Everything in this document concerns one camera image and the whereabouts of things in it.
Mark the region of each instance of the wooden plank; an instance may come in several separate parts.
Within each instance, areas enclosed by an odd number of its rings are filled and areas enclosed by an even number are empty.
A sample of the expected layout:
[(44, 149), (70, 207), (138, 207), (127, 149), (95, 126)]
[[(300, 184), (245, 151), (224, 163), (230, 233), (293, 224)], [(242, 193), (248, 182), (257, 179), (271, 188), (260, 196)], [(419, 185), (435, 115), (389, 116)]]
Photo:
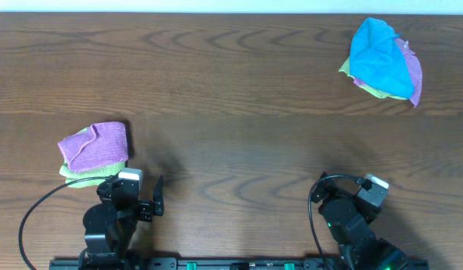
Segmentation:
[[(306, 198), (326, 170), (390, 181), (377, 234), (463, 269), (463, 16), (379, 17), (422, 62), (416, 109), (337, 73), (363, 15), (0, 13), (0, 269), (24, 268), (21, 218), (63, 182), (56, 143), (115, 120), (131, 124), (143, 196), (167, 177), (165, 216), (134, 238), (144, 254), (316, 254)], [(36, 209), (24, 240), (39, 269), (85, 247), (96, 203), (67, 189)]]

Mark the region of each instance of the wooden table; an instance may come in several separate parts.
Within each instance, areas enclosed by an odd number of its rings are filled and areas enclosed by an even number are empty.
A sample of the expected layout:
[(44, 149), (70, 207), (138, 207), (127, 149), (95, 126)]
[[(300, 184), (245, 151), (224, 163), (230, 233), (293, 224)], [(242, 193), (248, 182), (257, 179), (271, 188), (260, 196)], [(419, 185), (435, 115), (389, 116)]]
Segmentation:
[[(135, 233), (143, 254), (316, 255), (307, 195), (326, 170), (388, 180), (378, 236), (463, 269), (463, 16), (375, 16), (421, 61), (416, 109), (338, 72), (366, 17), (0, 13), (0, 269), (25, 268), (20, 221), (64, 183), (56, 143), (114, 120), (130, 125), (143, 196), (167, 177), (165, 216)], [(24, 230), (30, 260), (76, 257), (98, 202), (93, 187), (46, 200)]]

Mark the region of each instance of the green cloth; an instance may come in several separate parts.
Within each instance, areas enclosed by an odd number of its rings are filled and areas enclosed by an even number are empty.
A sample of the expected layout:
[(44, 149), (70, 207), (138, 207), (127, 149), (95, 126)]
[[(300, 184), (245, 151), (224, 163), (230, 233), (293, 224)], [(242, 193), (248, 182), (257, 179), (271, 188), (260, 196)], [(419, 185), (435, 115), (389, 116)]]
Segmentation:
[[(346, 59), (346, 61), (343, 63), (341, 68), (339, 69), (339, 72), (345, 72), (346, 75), (354, 79), (354, 76), (350, 74), (350, 58)], [(373, 88), (369, 85), (358, 85), (361, 89), (365, 89), (368, 93), (374, 95), (376, 98), (395, 98), (399, 100), (406, 100), (407, 98), (405, 97), (399, 97), (395, 96), (389, 93), (386, 93), (385, 91), (378, 90), (376, 88)]]
[[(85, 132), (87, 130), (88, 130), (88, 128), (85, 127), (84, 129), (80, 130), (80, 132), (78, 132), (78, 133), (82, 133), (82, 132)], [(66, 183), (69, 183), (71, 181), (74, 181), (74, 180), (77, 180), (77, 179), (84, 179), (84, 178), (87, 178), (87, 177), (114, 176), (117, 173), (119, 173), (121, 170), (123, 170), (125, 167), (126, 167), (125, 162), (118, 162), (118, 163), (111, 164), (111, 165), (108, 165), (108, 166), (104, 166), (104, 167), (101, 167), (101, 168), (91, 169), (91, 170), (85, 171), (85, 172), (71, 172), (68, 169), (68, 162), (66, 162), (66, 160), (65, 160), (65, 163), (63, 164), (63, 166), (61, 166), (61, 169), (59, 169), (59, 174), (62, 175), (62, 176), (65, 176), (66, 177)], [(83, 181), (83, 182), (80, 182), (80, 183), (72, 184), (69, 187), (70, 188), (85, 188), (85, 187), (91, 187), (91, 186), (99, 185), (102, 182), (104, 182), (104, 179), (89, 180), (89, 181)]]

